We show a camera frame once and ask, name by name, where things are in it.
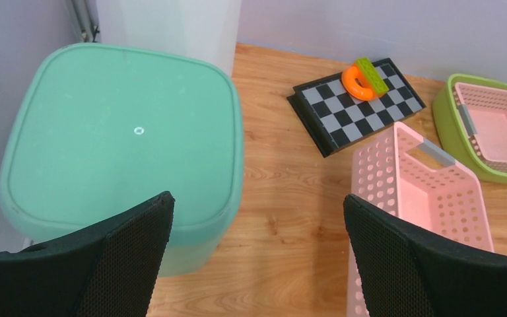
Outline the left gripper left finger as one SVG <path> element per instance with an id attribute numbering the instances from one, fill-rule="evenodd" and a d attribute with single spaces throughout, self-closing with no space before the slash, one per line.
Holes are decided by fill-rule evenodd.
<path id="1" fill-rule="evenodd" d="M 0 252 L 0 316 L 145 316 L 174 204 L 162 192 L 65 236 Z"/>

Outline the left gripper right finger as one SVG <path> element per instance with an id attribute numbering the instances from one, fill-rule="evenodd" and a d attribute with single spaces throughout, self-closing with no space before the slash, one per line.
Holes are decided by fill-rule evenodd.
<path id="1" fill-rule="evenodd" d="M 371 316 L 507 316 L 507 256 L 346 196 L 345 228 Z"/>

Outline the pink perforated basket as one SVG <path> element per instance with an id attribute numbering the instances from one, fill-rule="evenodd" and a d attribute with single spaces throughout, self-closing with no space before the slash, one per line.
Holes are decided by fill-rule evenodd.
<path id="1" fill-rule="evenodd" d="M 490 168 L 507 172 L 507 90 L 456 83 L 453 93 L 474 153 Z"/>
<path id="2" fill-rule="evenodd" d="M 352 193 L 435 234 L 493 252 L 483 192 L 474 172 L 401 122 L 357 145 Z"/>

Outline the green plastic bin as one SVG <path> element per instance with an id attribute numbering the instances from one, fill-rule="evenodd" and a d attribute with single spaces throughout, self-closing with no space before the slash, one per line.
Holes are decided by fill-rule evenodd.
<path id="1" fill-rule="evenodd" d="M 9 135 L 0 208 L 44 242 L 161 192 L 175 199 L 159 274 L 214 254 L 242 196 L 238 91 L 210 63 L 96 43 L 65 46 L 37 69 Z"/>

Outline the large white container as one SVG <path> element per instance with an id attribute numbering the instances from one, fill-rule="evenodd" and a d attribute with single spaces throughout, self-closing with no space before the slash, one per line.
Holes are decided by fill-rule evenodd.
<path id="1" fill-rule="evenodd" d="M 103 44 L 173 53 L 232 74 L 241 1 L 97 1 Z"/>

